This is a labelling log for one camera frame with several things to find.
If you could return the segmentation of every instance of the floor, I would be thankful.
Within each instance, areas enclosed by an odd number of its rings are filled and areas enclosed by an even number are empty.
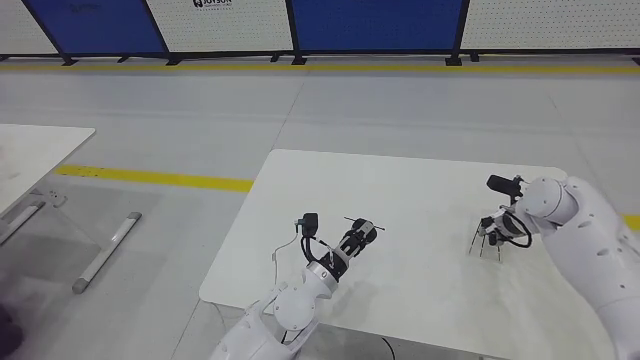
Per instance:
[[[0,122],[94,127],[70,163],[253,179],[274,148],[556,166],[640,213],[640,76],[2,72]],[[198,299],[244,195],[53,176],[69,197],[0,250],[0,302],[27,340],[12,359],[208,359],[238,310]],[[97,248],[144,213],[82,295]],[[398,359],[473,359],[391,341]],[[301,359],[391,359],[379,337],[321,328]]]

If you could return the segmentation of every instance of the white tabletop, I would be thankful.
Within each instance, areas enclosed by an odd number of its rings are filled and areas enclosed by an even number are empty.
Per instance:
[[[385,227],[351,263],[320,322],[494,358],[610,359],[593,310],[544,246],[506,245],[503,262],[467,254],[480,217],[508,198],[489,175],[563,179],[556,168],[276,150],[271,152],[200,288],[206,302],[246,307],[274,285],[273,250],[293,221],[319,214],[317,236],[339,242],[366,218]],[[316,257],[322,250],[315,249]],[[278,252],[279,278],[299,280],[299,243]]]
[[[93,128],[0,124],[0,217],[95,132]]]

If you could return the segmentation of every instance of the yellow tape line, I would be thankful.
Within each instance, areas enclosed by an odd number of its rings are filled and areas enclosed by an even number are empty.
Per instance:
[[[308,64],[303,66],[277,64],[178,64],[165,65],[83,65],[71,67],[60,65],[0,66],[0,71],[330,71],[330,72],[413,72],[413,73],[527,73],[527,74],[640,74],[638,66],[462,66],[390,64]]]
[[[640,231],[640,215],[637,214],[623,214],[624,220],[627,222],[629,228],[634,231]]]
[[[246,179],[167,174],[153,171],[118,170],[115,168],[86,167],[73,164],[62,165],[56,169],[55,173],[74,177],[112,179],[117,181],[185,186],[190,188],[218,189],[243,193],[249,192],[253,185],[253,181]]]

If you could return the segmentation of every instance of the robotic arm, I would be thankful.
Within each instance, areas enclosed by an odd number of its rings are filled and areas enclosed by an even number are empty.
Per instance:
[[[318,215],[305,214],[296,227],[302,227],[300,245],[309,261],[302,271],[303,284],[290,287],[280,284],[267,297],[245,310],[244,317],[225,335],[211,360],[289,360],[293,359],[318,326],[315,318],[316,299],[330,299],[340,278],[349,268],[349,261],[377,237],[376,227],[364,219],[355,220],[336,248],[315,238]],[[328,252],[316,259],[311,252],[311,240],[327,246]],[[277,323],[297,335],[285,344],[278,341],[262,320],[264,311],[273,303]]]
[[[586,181],[491,176],[487,185],[511,198],[483,218],[489,244],[531,246],[539,233],[562,276],[595,310],[620,360],[640,360],[640,245],[611,204]],[[527,237],[527,242],[515,238]]]

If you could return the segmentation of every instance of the metal table leg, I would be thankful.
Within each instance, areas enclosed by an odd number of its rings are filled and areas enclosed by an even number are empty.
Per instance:
[[[82,232],[86,237],[88,237],[91,241],[93,241],[100,247],[100,252],[98,253],[98,255],[93,259],[91,264],[89,264],[89,266],[84,270],[82,275],[80,275],[80,277],[76,280],[71,288],[73,290],[73,293],[80,294],[87,289],[87,286],[89,286],[91,280],[107,262],[109,256],[111,256],[113,251],[116,250],[118,245],[120,245],[120,242],[122,242],[124,237],[127,236],[131,228],[133,228],[135,223],[138,222],[138,220],[142,217],[142,213],[130,213],[124,220],[122,225],[120,225],[120,228],[118,228],[116,233],[113,236],[109,237],[104,235],[100,231],[96,231],[94,228],[87,228],[85,226],[79,225],[78,223],[74,222],[69,216],[67,216],[65,212],[60,209],[60,207],[68,200],[67,197],[59,193],[47,182],[41,181],[38,187],[38,190],[43,194],[43,199],[51,203],[53,208],[58,212],[60,216],[65,218],[69,224],[71,224],[78,231]]]
[[[124,237],[129,233],[133,225],[142,217],[142,213],[133,212],[129,214],[129,216],[124,220],[118,231],[116,231],[115,235],[111,238],[111,243],[106,247],[100,246],[100,253],[93,259],[89,267],[82,273],[80,278],[76,280],[73,284],[72,290],[73,293],[80,294],[87,289],[89,283],[95,275],[100,271],[104,263],[107,262],[109,256],[113,253],[114,250],[118,247],[120,242],[124,239]]]
[[[24,209],[22,213],[18,214],[16,218],[13,219],[10,223],[0,219],[0,226],[3,226],[6,230],[0,235],[0,245],[3,245],[4,242],[11,237],[22,225],[27,222],[28,219],[31,218],[38,210],[44,207],[45,203],[40,200],[33,202],[29,207]]]

